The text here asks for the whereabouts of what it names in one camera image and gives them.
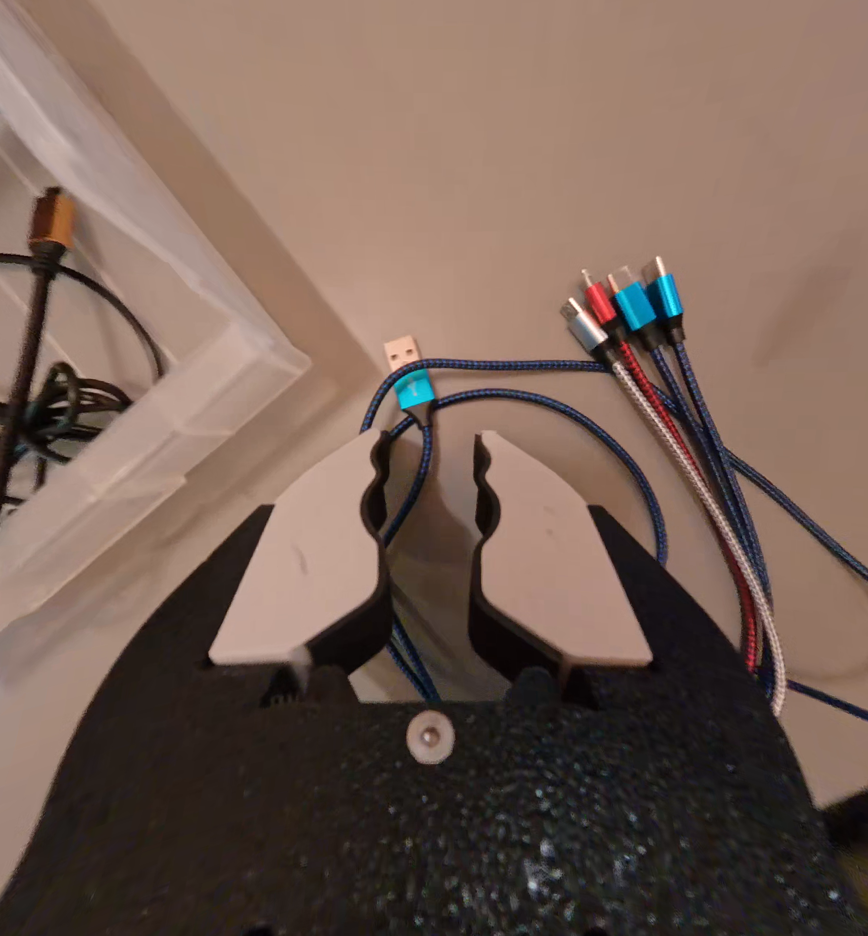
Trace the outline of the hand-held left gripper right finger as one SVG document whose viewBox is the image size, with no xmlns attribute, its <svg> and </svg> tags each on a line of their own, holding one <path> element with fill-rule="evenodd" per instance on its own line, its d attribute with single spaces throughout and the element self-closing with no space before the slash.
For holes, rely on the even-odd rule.
<svg viewBox="0 0 868 936">
<path fill-rule="evenodd" d="M 494 430 L 474 444 L 476 524 L 467 631 L 508 682 L 529 668 L 560 689 L 586 667 L 654 661 L 588 503 Z"/>
</svg>

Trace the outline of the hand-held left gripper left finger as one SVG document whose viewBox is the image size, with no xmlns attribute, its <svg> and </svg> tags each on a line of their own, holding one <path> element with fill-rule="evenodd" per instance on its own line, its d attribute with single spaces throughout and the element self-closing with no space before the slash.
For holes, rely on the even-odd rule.
<svg viewBox="0 0 868 936">
<path fill-rule="evenodd" d="M 298 477 L 264 530 L 210 645 L 221 667 L 323 667 L 351 676 L 393 630 L 387 519 L 390 435 L 369 429 Z"/>
</svg>

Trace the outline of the blue braided cable cyan plug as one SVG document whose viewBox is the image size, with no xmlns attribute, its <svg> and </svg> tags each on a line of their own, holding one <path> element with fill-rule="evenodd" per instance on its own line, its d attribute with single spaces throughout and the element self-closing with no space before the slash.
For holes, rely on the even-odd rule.
<svg viewBox="0 0 868 936">
<path fill-rule="evenodd" d="M 633 477 L 641 496 L 648 509 L 650 521 L 654 532 L 655 557 L 661 566 L 665 566 L 669 556 L 669 538 L 667 527 L 660 504 L 654 490 L 646 476 L 641 472 L 637 462 L 624 450 L 613 437 L 598 426 L 587 416 L 582 415 L 568 404 L 563 404 L 541 394 L 518 391 L 483 389 L 462 391 L 439 398 L 433 391 L 428 375 L 428 369 L 456 370 L 456 371 L 494 371 L 494 372 L 605 372 L 613 376 L 631 402 L 636 404 L 638 412 L 648 421 L 656 436 L 662 440 L 667 451 L 673 457 L 678 469 L 693 485 L 693 489 L 701 505 L 706 511 L 709 521 L 718 521 L 718 536 L 722 550 L 728 556 L 728 563 L 732 566 L 732 576 L 737 582 L 740 592 L 741 604 L 744 605 L 743 632 L 746 638 L 745 659 L 750 672 L 758 673 L 764 678 L 763 686 L 769 698 L 772 711 L 776 716 L 781 715 L 787 692 L 795 692 L 802 696 L 828 705 L 832 708 L 868 722 L 868 709 L 853 705 L 848 701 L 831 696 L 816 688 L 795 682 L 787 677 L 787 668 L 784 653 L 774 625 L 772 603 L 765 596 L 759 596 L 759 577 L 750 563 L 747 553 L 734 537 L 732 525 L 727 514 L 721 509 L 719 502 L 709 490 L 708 483 L 694 478 L 694 469 L 697 462 L 685 455 L 684 449 L 677 441 L 669 439 L 670 428 L 674 426 L 669 415 L 659 415 L 654 403 L 645 397 L 641 384 L 630 374 L 627 365 L 622 359 L 612 354 L 599 354 L 600 361 L 582 360 L 523 360 L 523 361 L 493 361 L 493 360 L 462 360 L 447 358 L 431 358 L 410 362 L 404 367 L 392 372 L 380 385 L 368 405 L 360 431 L 369 430 L 375 421 L 381 404 L 389 392 L 394 391 L 405 418 L 394 427 L 394 436 L 399 436 L 407 430 L 410 419 L 418 426 L 423 436 L 422 456 L 412 486 L 405 496 L 393 521 L 385 532 L 385 539 L 390 541 L 404 523 L 417 499 L 420 497 L 424 481 L 427 478 L 433 458 L 433 431 L 429 427 L 429 415 L 440 408 L 452 404 L 461 404 L 480 399 L 501 399 L 512 402 L 535 404 L 554 410 L 587 430 L 594 438 L 600 441 L 624 465 L 627 472 Z"/>
</svg>

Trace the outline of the clear plastic box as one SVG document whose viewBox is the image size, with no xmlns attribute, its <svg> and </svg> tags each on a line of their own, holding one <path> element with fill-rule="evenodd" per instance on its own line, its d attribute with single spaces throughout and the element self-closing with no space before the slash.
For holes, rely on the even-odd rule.
<svg viewBox="0 0 868 936">
<path fill-rule="evenodd" d="M 58 594 L 310 368 L 117 125 L 19 12 L 0 2 L 0 252 L 27 247 L 33 202 L 77 206 L 71 268 L 119 297 L 159 346 L 61 277 L 42 339 L 56 360 L 122 388 L 128 411 L 0 528 L 0 633 Z"/>
</svg>

